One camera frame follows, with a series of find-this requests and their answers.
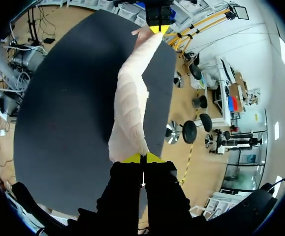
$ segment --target desk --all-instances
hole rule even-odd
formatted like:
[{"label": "desk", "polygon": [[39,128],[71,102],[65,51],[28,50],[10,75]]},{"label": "desk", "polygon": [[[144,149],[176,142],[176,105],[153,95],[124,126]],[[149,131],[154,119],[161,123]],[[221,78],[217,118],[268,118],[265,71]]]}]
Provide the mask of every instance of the desk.
[{"label": "desk", "polygon": [[[228,98],[226,96],[225,88],[229,86],[229,80],[225,73],[225,68],[223,67],[221,58],[219,56],[216,56],[214,60],[206,64],[206,68],[203,69],[203,72],[209,73],[215,77],[217,77],[219,84],[220,84],[220,91],[221,91],[221,102],[222,102],[222,114],[220,114],[220,117],[216,117],[215,115],[212,115],[210,110],[211,106],[217,106],[216,104],[213,104],[211,102],[211,98],[208,96],[208,114],[211,117],[211,121],[214,127],[221,127],[221,126],[231,126],[231,113],[229,110],[228,105]],[[201,125],[201,120],[196,120],[196,125]]]},{"label": "desk", "polygon": [[[78,215],[96,211],[112,162],[117,74],[133,50],[138,26],[99,10],[72,28],[35,71],[14,137],[17,180],[36,202]],[[161,43],[143,79],[149,91],[144,131],[161,155],[170,108],[176,53]]]}]

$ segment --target white shelf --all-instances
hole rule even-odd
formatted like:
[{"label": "white shelf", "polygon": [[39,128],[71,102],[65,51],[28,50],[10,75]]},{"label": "white shelf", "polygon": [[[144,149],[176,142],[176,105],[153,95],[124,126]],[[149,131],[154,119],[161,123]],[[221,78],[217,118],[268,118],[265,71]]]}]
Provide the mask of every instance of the white shelf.
[{"label": "white shelf", "polygon": [[91,5],[87,5],[84,3],[76,3],[76,2],[67,2],[67,7],[69,6],[79,6],[79,7],[85,7],[88,9],[92,9],[92,10],[99,10],[100,8],[98,8],[98,6],[91,6]]},{"label": "white shelf", "polygon": [[57,0],[57,1],[41,1],[36,6],[48,6],[48,5],[59,5],[60,7],[63,6],[63,4],[67,2],[67,0]]}]

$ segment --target yellow and black tape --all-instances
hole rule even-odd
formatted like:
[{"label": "yellow and black tape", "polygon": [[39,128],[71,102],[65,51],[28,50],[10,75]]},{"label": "yellow and black tape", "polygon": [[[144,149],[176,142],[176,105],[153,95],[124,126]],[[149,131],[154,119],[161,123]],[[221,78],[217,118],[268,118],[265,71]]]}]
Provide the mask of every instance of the yellow and black tape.
[{"label": "yellow and black tape", "polygon": [[[198,117],[198,113],[199,113],[199,112],[198,112],[198,109],[196,109],[195,120],[196,120],[197,117]],[[187,171],[188,171],[188,168],[189,168],[189,166],[190,166],[191,153],[192,153],[192,149],[193,149],[193,144],[194,144],[194,143],[195,143],[195,142],[193,142],[193,143],[191,144],[191,147],[190,147],[190,155],[189,155],[189,157],[188,157],[188,161],[187,161],[187,165],[186,165],[184,177],[182,178],[182,180],[179,181],[179,183],[180,183],[181,186],[183,186],[183,184],[184,184],[184,182],[185,182],[185,180],[186,180]]]}]

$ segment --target round stool seat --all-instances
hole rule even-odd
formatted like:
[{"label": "round stool seat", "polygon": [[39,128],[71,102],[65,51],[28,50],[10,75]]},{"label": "round stool seat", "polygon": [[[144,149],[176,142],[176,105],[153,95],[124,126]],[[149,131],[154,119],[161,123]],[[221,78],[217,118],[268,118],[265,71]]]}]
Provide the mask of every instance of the round stool seat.
[{"label": "round stool seat", "polygon": [[183,125],[182,130],[185,143],[192,144],[197,137],[197,127],[192,120],[188,120]]}]

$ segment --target white cabinet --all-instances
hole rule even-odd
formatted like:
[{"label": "white cabinet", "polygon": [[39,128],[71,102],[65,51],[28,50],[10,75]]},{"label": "white cabinet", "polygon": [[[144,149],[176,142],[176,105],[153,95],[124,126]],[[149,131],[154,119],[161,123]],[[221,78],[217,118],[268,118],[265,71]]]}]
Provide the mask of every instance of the white cabinet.
[{"label": "white cabinet", "polygon": [[67,0],[43,0],[38,5],[46,6],[46,5],[59,5],[60,7],[67,2]]}]

